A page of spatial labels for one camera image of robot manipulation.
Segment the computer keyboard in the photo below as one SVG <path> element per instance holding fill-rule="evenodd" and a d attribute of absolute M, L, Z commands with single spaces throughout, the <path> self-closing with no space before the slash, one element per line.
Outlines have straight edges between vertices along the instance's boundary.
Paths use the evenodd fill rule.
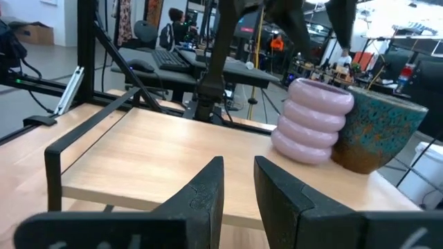
<path fill-rule="evenodd" d="M 174 52 L 155 50 L 152 52 L 152 57 L 160 69 L 180 73 L 189 73 L 190 71 L 189 63 Z"/>

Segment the clothing hanging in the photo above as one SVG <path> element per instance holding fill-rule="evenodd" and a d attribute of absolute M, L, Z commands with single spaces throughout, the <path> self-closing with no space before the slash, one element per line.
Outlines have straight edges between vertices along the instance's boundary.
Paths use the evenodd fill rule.
<path fill-rule="evenodd" d="M 120 22 L 118 24 L 118 45 L 132 39 L 131 0 L 117 0 L 120 2 Z"/>

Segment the black bag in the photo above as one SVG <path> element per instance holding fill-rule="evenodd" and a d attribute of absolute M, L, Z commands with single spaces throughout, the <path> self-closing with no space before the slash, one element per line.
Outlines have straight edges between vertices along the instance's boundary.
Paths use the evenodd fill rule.
<path fill-rule="evenodd" d="M 174 45 L 174 31 L 171 24 L 167 24 L 160 32 L 160 47 L 170 50 Z"/>

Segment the white cylinder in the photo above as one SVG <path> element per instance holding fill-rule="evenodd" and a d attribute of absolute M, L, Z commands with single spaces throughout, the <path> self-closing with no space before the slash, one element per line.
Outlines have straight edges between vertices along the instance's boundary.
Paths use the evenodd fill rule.
<path fill-rule="evenodd" d="M 411 166 L 421 152 L 428 146 L 427 142 L 421 142 L 415 148 L 415 156 Z M 414 168 L 426 179 L 436 186 L 443 186 L 443 146 L 431 145 L 424 155 L 418 160 Z M 399 185 L 399 191 L 406 195 L 415 204 L 424 204 L 427 210 L 437 207 L 443 199 L 443 194 L 435 190 L 414 172 L 409 172 Z"/>

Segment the black bracket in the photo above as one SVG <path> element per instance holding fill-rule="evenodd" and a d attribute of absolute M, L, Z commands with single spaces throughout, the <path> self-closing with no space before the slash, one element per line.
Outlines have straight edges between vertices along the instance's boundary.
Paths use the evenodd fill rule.
<path fill-rule="evenodd" d="M 29 118 L 23 119 L 24 127 L 27 127 L 28 125 L 44 125 L 47 127 L 51 127 L 55 124 L 57 124 L 57 121 L 54 118 L 45 116 L 31 116 Z"/>

